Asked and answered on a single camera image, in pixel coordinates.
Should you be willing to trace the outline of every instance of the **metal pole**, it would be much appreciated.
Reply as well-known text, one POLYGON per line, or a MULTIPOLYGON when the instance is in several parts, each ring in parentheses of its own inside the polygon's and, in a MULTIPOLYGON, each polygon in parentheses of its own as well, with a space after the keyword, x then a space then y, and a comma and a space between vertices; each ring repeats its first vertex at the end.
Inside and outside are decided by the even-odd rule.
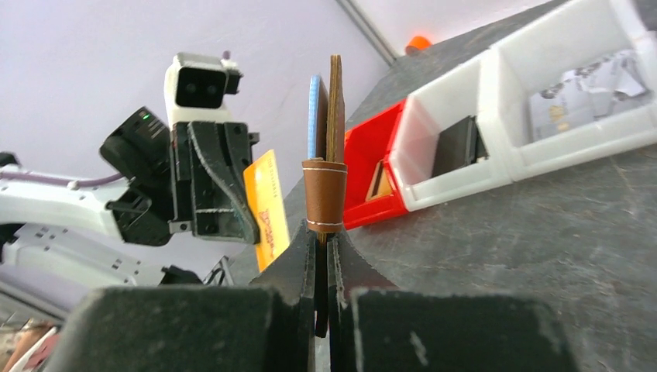
POLYGON ((379 55, 386 61, 388 66, 392 66, 397 58, 400 57, 399 53, 395 52, 392 46, 381 35, 379 30, 372 24, 372 21, 365 14, 362 8, 355 3, 355 0, 336 0, 340 7, 347 13, 349 18, 356 24, 356 27, 365 36, 367 41, 370 42, 372 47, 378 52, 379 55))

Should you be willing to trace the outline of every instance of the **white wall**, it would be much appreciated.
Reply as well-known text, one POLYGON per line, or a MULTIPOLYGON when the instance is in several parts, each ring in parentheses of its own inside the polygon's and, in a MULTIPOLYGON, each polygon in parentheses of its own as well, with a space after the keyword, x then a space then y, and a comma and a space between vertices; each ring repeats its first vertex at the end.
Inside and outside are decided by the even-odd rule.
POLYGON ((353 0, 399 54, 413 36, 451 39, 549 0, 353 0))
MULTIPOLYGON (((183 50, 232 51, 245 77, 227 104, 260 131, 255 157, 275 149, 286 193, 306 154, 310 76, 327 76, 330 54, 342 54, 350 113, 387 71, 326 0, 0 0, 0 150, 35 171, 114 173, 98 148, 142 105, 166 118, 164 71, 183 50)), ((112 245, 203 275, 243 248, 190 236, 164 248, 112 245)))

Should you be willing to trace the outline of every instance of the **leather strap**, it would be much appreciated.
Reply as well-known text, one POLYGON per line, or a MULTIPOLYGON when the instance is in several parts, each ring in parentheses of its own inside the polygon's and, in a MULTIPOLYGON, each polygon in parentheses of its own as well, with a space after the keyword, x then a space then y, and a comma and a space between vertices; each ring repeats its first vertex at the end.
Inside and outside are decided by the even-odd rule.
POLYGON ((339 233, 345 210, 347 166, 317 159, 304 167, 308 228, 318 233, 339 233))

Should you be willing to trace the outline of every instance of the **gray table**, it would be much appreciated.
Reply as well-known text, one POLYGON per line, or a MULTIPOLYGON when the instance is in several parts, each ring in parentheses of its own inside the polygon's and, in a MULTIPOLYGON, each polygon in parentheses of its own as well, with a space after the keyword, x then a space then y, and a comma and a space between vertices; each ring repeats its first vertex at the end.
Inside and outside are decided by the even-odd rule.
MULTIPOLYGON (((401 58, 348 126, 398 102, 563 2, 447 40, 420 56, 401 58)), ((657 29, 657 2, 638 4, 647 26, 657 29)), ((654 372, 655 158, 657 146, 650 146, 349 234, 365 258, 402 288, 436 294, 512 290, 547 301, 558 312, 584 371, 654 372)), ((294 228, 305 216, 301 182, 285 201, 294 228)), ((257 274, 253 250, 236 258, 232 272, 241 283, 257 274)))

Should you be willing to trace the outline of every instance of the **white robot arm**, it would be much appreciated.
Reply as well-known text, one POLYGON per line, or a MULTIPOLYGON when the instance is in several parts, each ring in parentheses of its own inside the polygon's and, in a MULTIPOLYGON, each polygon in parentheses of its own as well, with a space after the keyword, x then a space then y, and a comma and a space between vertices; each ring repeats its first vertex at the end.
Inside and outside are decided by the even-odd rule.
MULTIPOLYGON (((179 53, 165 74, 168 129, 179 122, 231 122, 223 98, 237 93, 241 77, 226 53, 221 59, 179 53)), ((241 123, 231 125, 246 128, 241 123)), ((237 149, 241 150, 237 154, 245 167, 252 161, 250 146, 257 142, 257 133, 244 131, 243 135, 249 136, 242 141, 248 149, 237 149)), ((197 140, 194 146, 176 146, 176 138, 147 108, 137 110, 101 147, 101 155, 119 174, 97 180, 41 174, 22 167, 13 154, 0 153, 2 263, 36 268, 91 288, 201 282, 188 271, 143 263, 69 230, 86 229, 125 243, 150 246, 161 246, 173 233, 189 231, 202 239, 244 239, 235 233, 239 231, 235 221, 239 220, 231 217, 237 215, 234 211, 244 209, 234 195, 239 193, 238 182, 222 180, 241 176, 243 169, 223 157, 205 165, 220 146, 227 144, 197 140), (203 167, 197 165, 198 169, 191 170, 187 164, 185 168, 190 156, 200 160, 203 167), (214 195, 224 191, 228 197, 199 201, 199 187, 204 194, 206 190, 214 195), (230 203, 237 207, 226 208, 227 202, 229 207, 230 203), (200 224, 206 229, 197 229, 200 224), (228 226, 233 235, 221 231, 205 234, 207 226, 228 226)), ((234 152, 236 142, 230 140, 230 151, 234 152)), ((232 282, 227 260, 218 263, 206 281, 220 281, 217 273, 232 282)))
POLYGON ((66 226, 122 239, 107 204, 127 190, 128 181, 121 174, 76 180, 6 164, 0 168, 0 225, 21 222, 66 226))

